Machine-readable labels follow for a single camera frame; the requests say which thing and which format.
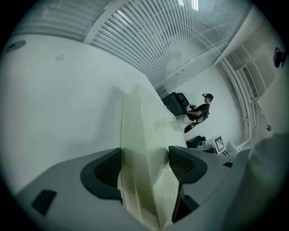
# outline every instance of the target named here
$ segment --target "t-shirt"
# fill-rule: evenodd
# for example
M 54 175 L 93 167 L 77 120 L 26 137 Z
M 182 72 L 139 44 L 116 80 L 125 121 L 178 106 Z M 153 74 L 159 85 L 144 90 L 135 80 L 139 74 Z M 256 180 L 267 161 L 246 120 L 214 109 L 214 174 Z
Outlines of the t-shirt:
M 209 108 L 210 108 L 210 105 L 204 103 L 202 105 L 199 105 L 194 110 L 190 110 L 190 111 L 192 111 L 192 112 L 202 111 L 202 114 L 203 114 L 204 112 L 208 111 Z M 196 115 L 190 115 L 190 114 L 187 114 L 187 115 L 190 118 L 190 120 L 195 120 L 196 118 L 198 118 L 198 116 L 196 116 Z

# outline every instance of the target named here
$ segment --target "person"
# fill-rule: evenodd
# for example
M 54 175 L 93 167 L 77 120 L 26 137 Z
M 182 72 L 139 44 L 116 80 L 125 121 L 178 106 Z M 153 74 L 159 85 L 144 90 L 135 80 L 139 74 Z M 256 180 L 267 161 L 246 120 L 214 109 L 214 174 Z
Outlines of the person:
M 192 121 L 195 121 L 198 119 L 202 114 L 204 114 L 208 109 L 210 108 L 210 104 L 213 100 L 213 95 L 212 94 L 206 94 L 205 96 L 205 103 L 198 106 L 194 110 L 190 110 L 187 112 L 187 114 L 179 119 L 179 125 L 182 129 L 184 125 L 190 124 L 189 128 L 186 128 L 185 133 L 187 133 L 189 130 L 191 130 L 196 124 L 192 123 Z

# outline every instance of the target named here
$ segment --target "black device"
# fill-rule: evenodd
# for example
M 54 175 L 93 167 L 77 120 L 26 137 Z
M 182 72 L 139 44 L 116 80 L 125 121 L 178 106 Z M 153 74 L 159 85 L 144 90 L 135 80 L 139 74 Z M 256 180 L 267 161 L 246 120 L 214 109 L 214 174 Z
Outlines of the black device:
M 276 68 L 280 66 L 280 63 L 282 62 L 282 66 L 284 64 L 284 61 L 287 56 L 287 50 L 283 53 L 278 47 L 275 48 L 275 53 L 274 53 L 274 65 Z

